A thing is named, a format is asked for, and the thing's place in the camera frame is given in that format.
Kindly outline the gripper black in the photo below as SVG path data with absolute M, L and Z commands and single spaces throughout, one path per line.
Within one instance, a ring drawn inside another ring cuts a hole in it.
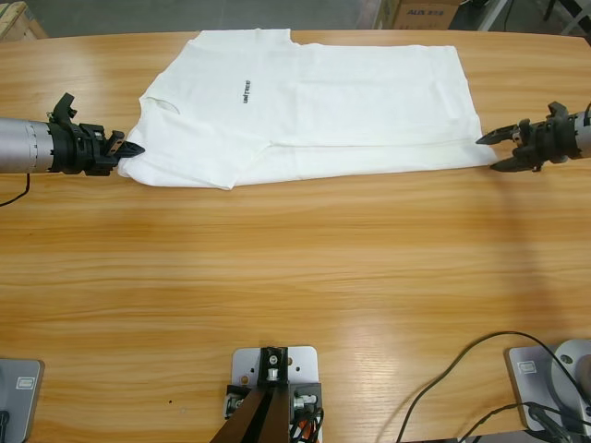
M 108 138 L 102 126 L 49 123 L 48 131 L 53 142 L 51 173 L 109 176 L 119 160 L 145 152 L 140 145 L 124 141 L 121 131 L 113 131 Z
M 513 140 L 517 147 L 512 157 L 494 162 L 489 168 L 500 173 L 539 172 L 546 162 L 562 163 L 580 158 L 576 120 L 573 114 L 550 116 L 537 124 L 525 119 L 519 125 L 504 126 L 488 132 L 476 144 L 495 145 L 504 140 Z

